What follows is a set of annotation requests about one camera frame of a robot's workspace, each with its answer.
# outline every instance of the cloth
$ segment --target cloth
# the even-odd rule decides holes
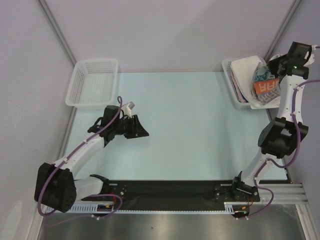
[[[280,98],[276,98],[263,105],[262,102],[252,94],[253,76],[259,63],[262,63],[262,61],[258,56],[250,56],[232,61],[230,67],[241,93],[250,103],[252,109],[278,108]]]
[[[234,72],[232,70],[230,70],[230,75],[231,75],[231,79],[232,79],[232,82],[233,82],[233,85],[235,87],[235,91],[236,91],[236,94],[237,94],[237,98],[239,100],[240,103],[247,103],[248,101],[246,100],[246,98],[243,96],[243,94],[241,93],[240,89],[239,89],[239,86],[238,86],[238,83],[236,81],[236,78],[235,78],[235,75],[234,75]]]
[[[251,93],[266,105],[280,97],[279,78],[271,74],[265,63],[259,62],[253,74]]]

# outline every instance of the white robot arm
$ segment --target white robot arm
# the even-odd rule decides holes
[[[271,73],[279,77],[279,110],[276,118],[260,134],[258,153],[250,165],[233,179],[230,195],[234,200],[241,201],[257,196],[259,181],[270,165],[284,168],[285,166],[278,163],[284,156],[291,155],[297,144],[307,135],[309,128],[303,125],[301,104],[303,85],[309,76],[306,65],[312,62],[310,58],[314,57],[314,49],[314,46],[293,42],[288,54],[268,62]]]
[[[149,136],[141,126],[138,116],[132,115],[133,102],[121,107],[109,105],[103,117],[89,128],[85,140],[68,157],[62,157],[53,164],[44,163],[38,170],[34,199],[55,210],[65,213],[76,200],[91,195],[109,194],[109,180],[99,175],[74,180],[80,169],[102,150],[116,135],[127,139]]]

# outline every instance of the metal floor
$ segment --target metal floor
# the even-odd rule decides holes
[[[251,207],[255,212],[261,206]],[[55,213],[45,219],[38,240],[305,240],[295,205],[271,205],[249,220],[231,215],[115,214],[60,221],[76,214]]]

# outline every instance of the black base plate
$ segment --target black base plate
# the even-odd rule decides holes
[[[260,196],[257,192],[257,195],[251,195],[250,197],[244,196],[242,200],[235,200],[230,192],[231,186],[216,186],[214,188],[214,196],[216,202],[260,202]]]

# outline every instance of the metal frame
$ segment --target metal frame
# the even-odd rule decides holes
[[[296,15],[297,11],[299,10],[300,6],[302,5],[304,0],[294,0],[293,3],[291,4],[288,12],[286,13],[282,23],[280,24],[280,27],[278,29],[278,31],[276,32],[272,43],[268,49],[268,51],[266,52],[265,56],[264,56],[264,60],[269,60],[271,58],[271,55],[273,53],[273,51],[275,50],[275,48],[277,47],[277,45],[279,44],[280,39],[282,38],[282,36],[284,35],[286,29],[288,28],[288,26],[290,25],[290,23],[292,22],[293,17]]]
[[[48,4],[46,3],[46,0],[36,0],[39,4],[39,7],[42,11],[42,13],[44,14],[50,28],[52,29],[54,35],[56,36],[58,42],[60,43],[60,46],[62,47],[66,57],[69,59],[69,61],[71,62],[71,64],[74,66],[76,64],[76,59],[72,53],[72,50],[70,48],[70,46],[68,45],[67,41],[65,40],[61,30],[59,29],[59,26],[54,18],[54,16],[52,15],[50,8],[48,7]],[[301,6],[303,0],[294,0],[294,2],[292,3],[292,5],[290,6],[290,9],[288,10],[283,22],[281,23],[273,41],[272,44],[270,45],[268,51],[266,52],[264,58],[268,59],[270,58],[272,52],[274,51],[274,49],[276,48],[276,46],[279,43],[279,40],[281,39],[281,37],[283,36],[286,28],[289,26],[290,22],[292,21],[294,15],[296,14],[296,12],[298,11],[299,7]],[[68,140],[70,137],[70,133],[72,130],[72,126],[73,126],[73,122],[76,116],[77,110],[76,108],[72,107],[71,111],[70,111],[70,117],[65,129],[65,134],[63,137],[63,141],[61,143],[60,149],[59,149],[59,154],[58,154],[58,158],[61,158],[65,152],[66,152],[66,148],[67,148],[67,144],[68,144]],[[279,184],[282,181],[276,181],[275,183],[277,184],[262,184],[262,186],[270,188],[272,191],[274,191],[275,194],[275,198],[273,201],[273,204],[296,204],[297,210],[299,212],[299,216],[300,216],[300,220],[301,220],[301,224],[303,226],[303,230],[306,236],[307,240],[316,240],[316,239],[320,239],[319,234],[316,230],[315,224],[314,224],[314,220],[312,218],[312,213],[310,210],[310,206],[308,204],[308,200],[305,194],[305,191],[303,189],[303,186],[301,184]],[[268,202],[270,200],[270,193],[267,191],[260,191],[260,197],[261,197],[261,201],[260,202],[256,202],[256,204],[261,204],[264,205],[266,204],[266,202]],[[92,203],[76,203],[74,205],[74,208],[79,207],[79,206],[83,206],[84,205],[88,205],[88,204],[92,204]],[[217,210],[217,211],[132,211],[132,210],[121,210],[119,211],[119,213],[150,213],[150,214],[170,214],[170,213],[187,213],[187,214],[202,214],[202,213],[208,213],[208,214],[232,214],[233,209],[232,209],[232,205],[237,205],[239,204],[239,202],[226,202],[223,204],[224,210]],[[33,220],[33,223],[30,227],[30,232],[29,232],[29,236],[27,239],[33,239],[34,236],[36,235],[36,232],[39,232],[37,230],[40,229],[40,223],[42,221],[42,217],[36,217]]]
[[[303,232],[306,240],[318,240],[320,239],[319,231],[315,225],[315,220],[312,216],[310,205],[296,205],[297,212],[299,214],[300,222],[303,228]]]

